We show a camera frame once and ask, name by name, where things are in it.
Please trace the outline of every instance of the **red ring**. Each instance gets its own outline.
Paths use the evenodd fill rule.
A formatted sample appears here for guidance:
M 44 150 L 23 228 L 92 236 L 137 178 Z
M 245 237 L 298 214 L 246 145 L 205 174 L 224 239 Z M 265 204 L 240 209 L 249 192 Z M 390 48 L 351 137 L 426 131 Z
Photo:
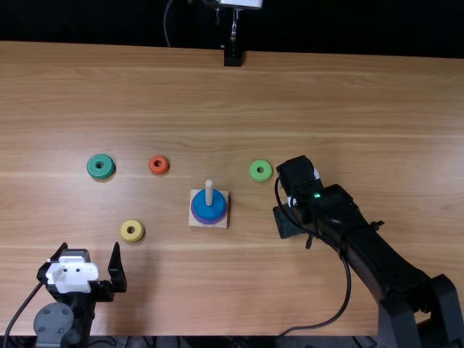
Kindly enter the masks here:
M 153 156 L 148 162 L 148 168 L 153 174 L 161 175 L 169 169 L 169 162 L 163 156 Z

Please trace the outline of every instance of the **white robot part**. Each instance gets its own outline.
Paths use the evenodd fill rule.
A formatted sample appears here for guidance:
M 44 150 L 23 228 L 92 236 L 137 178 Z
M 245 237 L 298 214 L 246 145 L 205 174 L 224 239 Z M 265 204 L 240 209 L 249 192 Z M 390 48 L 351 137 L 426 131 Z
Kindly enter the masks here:
M 52 263 L 46 271 L 48 285 L 55 285 L 60 294 L 68 292 L 91 291 L 89 281 L 99 277 L 99 270 L 92 262 L 85 262 L 83 257 L 60 257 L 59 262 Z
M 219 0 L 219 5 L 241 7 L 245 9 L 260 9 L 262 7 L 262 0 Z

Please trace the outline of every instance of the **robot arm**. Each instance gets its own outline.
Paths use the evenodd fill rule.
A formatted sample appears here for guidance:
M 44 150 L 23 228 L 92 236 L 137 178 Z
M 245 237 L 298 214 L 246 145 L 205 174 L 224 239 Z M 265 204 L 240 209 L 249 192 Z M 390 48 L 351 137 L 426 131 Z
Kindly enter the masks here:
M 312 231 L 308 246 L 312 237 L 322 238 L 338 251 L 377 301 L 378 334 L 386 347 L 464 347 L 459 299 L 445 275 L 429 278 L 397 254 L 377 234 L 384 223 L 367 223 L 341 186 L 323 187 L 305 156 L 277 171 L 289 201 L 273 210 L 281 238 Z M 419 310 L 431 317 L 417 324 Z
M 98 269 L 85 249 L 61 247 L 39 268 L 37 279 L 57 301 L 42 308 L 34 320 L 36 346 L 87 347 L 97 302 L 112 302 L 127 282 L 116 243 L 108 265 L 111 281 L 98 281 Z

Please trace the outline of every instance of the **wooden base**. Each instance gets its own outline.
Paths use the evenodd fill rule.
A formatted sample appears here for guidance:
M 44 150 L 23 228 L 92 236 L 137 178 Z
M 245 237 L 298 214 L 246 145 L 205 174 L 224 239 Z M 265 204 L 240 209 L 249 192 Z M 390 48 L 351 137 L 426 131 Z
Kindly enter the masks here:
M 212 225 L 205 225 L 200 223 L 191 212 L 191 201 L 194 200 L 196 194 L 201 190 L 191 190 L 190 191 L 190 204 L 188 205 L 188 225 L 193 227 L 213 227 L 213 228 L 227 228 L 228 227 L 228 217 L 229 217 L 229 193 L 228 191 L 219 191 L 227 202 L 227 210 L 225 211 L 224 218 L 218 223 L 213 223 Z

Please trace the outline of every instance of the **purple ring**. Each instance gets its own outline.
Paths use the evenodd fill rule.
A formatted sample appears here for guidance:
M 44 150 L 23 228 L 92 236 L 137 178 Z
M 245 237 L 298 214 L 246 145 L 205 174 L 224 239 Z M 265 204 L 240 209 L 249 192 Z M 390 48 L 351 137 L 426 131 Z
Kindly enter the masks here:
M 225 214 L 227 213 L 227 209 L 228 208 L 226 207 L 225 210 L 224 210 L 224 213 L 220 217 L 218 217 L 217 219 L 203 220 L 195 212 L 194 200 L 193 199 L 191 200 L 191 203 L 190 203 L 190 210 L 191 210 L 191 213 L 193 214 L 194 218 L 196 218 L 200 223 L 204 223 L 205 225 L 214 225 L 215 223 L 218 223 L 219 221 L 221 221 L 224 218 Z

